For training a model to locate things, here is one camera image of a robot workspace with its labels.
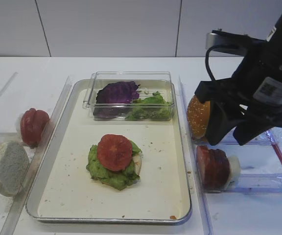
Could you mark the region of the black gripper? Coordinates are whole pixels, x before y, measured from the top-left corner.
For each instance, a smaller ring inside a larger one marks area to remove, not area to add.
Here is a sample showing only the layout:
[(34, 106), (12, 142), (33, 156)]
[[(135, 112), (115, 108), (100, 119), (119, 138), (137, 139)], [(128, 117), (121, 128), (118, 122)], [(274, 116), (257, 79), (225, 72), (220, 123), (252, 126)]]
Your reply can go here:
[[(244, 58), (230, 78), (215, 79), (209, 64), (212, 51)], [(218, 144), (235, 126), (233, 137), (245, 145), (261, 133), (282, 127), (282, 43), (241, 37), (210, 46), (205, 56), (210, 81), (201, 81), (195, 95), (210, 102), (205, 138)]]

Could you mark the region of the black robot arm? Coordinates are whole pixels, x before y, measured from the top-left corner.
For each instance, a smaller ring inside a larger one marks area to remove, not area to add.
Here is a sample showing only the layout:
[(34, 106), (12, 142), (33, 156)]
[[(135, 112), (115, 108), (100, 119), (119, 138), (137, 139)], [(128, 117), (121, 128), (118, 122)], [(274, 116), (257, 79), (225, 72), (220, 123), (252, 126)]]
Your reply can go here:
[(211, 104), (208, 143), (216, 145), (232, 132), (244, 145), (273, 127), (282, 128), (282, 15), (265, 40), (214, 30), (206, 50), (243, 57), (230, 78), (219, 80), (205, 60), (210, 80), (199, 83), (195, 96)]

